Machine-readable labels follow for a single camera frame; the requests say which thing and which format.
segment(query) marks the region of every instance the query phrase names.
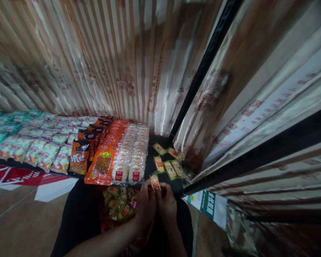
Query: metal frame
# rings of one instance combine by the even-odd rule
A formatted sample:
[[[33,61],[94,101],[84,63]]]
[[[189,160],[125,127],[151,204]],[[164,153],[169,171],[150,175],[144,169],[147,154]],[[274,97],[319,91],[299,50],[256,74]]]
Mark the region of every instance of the metal frame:
[[[191,195],[321,142],[321,110],[184,189]]]
[[[211,63],[213,62],[215,55],[220,48],[229,27],[231,26],[239,7],[242,3],[242,0],[228,0],[226,6],[221,14],[218,24],[214,30],[212,38],[208,44],[208,47],[203,55],[201,63],[197,69],[197,72],[193,78],[193,81],[188,90],[187,96],[185,97],[181,110],[178,113],[174,126],[172,127],[169,140],[173,141],[179,127],[181,126],[184,117],[189,110],[189,107],[194,100],[194,97],[202,84],[204,77],[206,76]]]

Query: person's left hand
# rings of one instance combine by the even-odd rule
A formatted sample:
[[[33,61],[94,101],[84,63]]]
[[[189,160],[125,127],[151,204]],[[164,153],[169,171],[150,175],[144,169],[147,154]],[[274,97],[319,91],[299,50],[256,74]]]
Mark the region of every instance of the person's left hand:
[[[137,201],[137,214],[134,217],[138,226],[141,229],[149,226],[156,214],[156,197],[154,192],[151,190],[148,192],[148,185],[151,184],[151,180],[148,179],[141,187],[139,198]]]

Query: hand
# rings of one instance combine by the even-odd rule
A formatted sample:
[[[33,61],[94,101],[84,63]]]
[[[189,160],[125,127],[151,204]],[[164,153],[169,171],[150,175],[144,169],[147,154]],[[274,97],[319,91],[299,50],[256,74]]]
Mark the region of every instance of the hand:
[[[137,201],[137,214],[134,217],[138,226],[141,229],[146,229],[153,221],[156,214],[156,197],[151,190],[148,192],[148,185],[151,180],[148,179],[141,187],[138,201]]]
[[[156,188],[156,195],[158,199],[158,210],[159,215],[163,221],[164,226],[172,226],[177,224],[176,213],[177,213],[177,203],[174,194],[171,190],[171,186],[166,183],[160,183],[161,187],[166,188],[166,195],[164,199],[158,188]]]

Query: person's right hand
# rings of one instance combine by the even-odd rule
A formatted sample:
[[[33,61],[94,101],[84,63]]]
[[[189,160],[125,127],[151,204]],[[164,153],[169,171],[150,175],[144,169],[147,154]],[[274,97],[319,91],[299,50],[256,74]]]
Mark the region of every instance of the person's right hand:
[[[174,224],[176,223],[177,213],[176,199],[169,184],[160,183],[159,185],[166,188],[166,195],[164,198],[162,198],[160,190],[156,188],[159,215],[164,225]]]

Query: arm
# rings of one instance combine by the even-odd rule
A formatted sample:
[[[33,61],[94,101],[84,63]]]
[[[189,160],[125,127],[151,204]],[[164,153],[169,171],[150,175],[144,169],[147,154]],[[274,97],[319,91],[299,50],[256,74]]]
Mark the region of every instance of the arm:
[[[93,237],[72,249],[66,256],[117,256],[153,221],[156,213],[155,195],[148,194],[147,180],[140,190],[136,216],[102,235]]]
[[[169,184],[160,183],[160,186],[165,187],[167,191],[163,199],[161,192],[159,191],[158,188],[156,188],[159,214],[163,221],[165,230],[167,232],[167,236],[169,240],[170,256],[176,256],[176,257],[187,256],[187,253],[183,245],[182,236],[177,225],[176,199],[174,197],[174,194]]]

